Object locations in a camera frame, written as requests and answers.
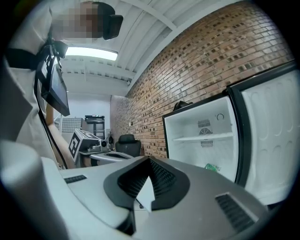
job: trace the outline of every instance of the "white wall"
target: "white wall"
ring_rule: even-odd
[[[67,118],[83,118],[85,115],[105,116],[105,129],[110,128],[111,95],[67,93],[70,115]]]

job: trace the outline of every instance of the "ceiling light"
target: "ceiling light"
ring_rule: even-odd
[[[66,56],[86,56],[115,61],[118,54],[115,52],[105,51],[97,48],[69,47],[67,49]]]

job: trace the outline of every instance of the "metal shelf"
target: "metal shelf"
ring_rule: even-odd
[[[195,137],[180,137],[175,138],[173,141],[199,141],[199,140],[207,140],[207,139],[217,139],[217,138],[226,138],[226,137],[233,137],[233,133],[220,133],[220,134],[205,134]]]

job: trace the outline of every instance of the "person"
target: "person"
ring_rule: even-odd
[[[98,26],[102,24],[101,15],[105,14],[106,9],[112,9],[111,6],[93,1],[81,2],[77,5],[72,1],[66,5],[66,2],[52,1],[50,3],[46,1],[41,3],[24,21],[8,47],[23,49],[36,55],[45,44],[49,32],[54,40],[64,39],[82,42],[87,39],[93,41],[103,36]],[[61,11],[61,5],[64,5],[66,9],[64,12]],[[63,161],[56,148],[52,148],[39,118],[39,103],[49,130],[65,159],[67,168],[74,168],[75,164],[68,150],[68,143],[54,125],[53,108],[41,97],[40,85],[38,85],[37,97],[34,95],[33,86],[36,71],[12,67],[9,67],[8,70],[14,87],[19,88],[26,100],[26,103],[20,103],[20,108],[22,108],[22,104],[29,103],[31,106],[16,141],[34,148],[41,157],[51,158],[58,164],[58,167],[63,166]]]

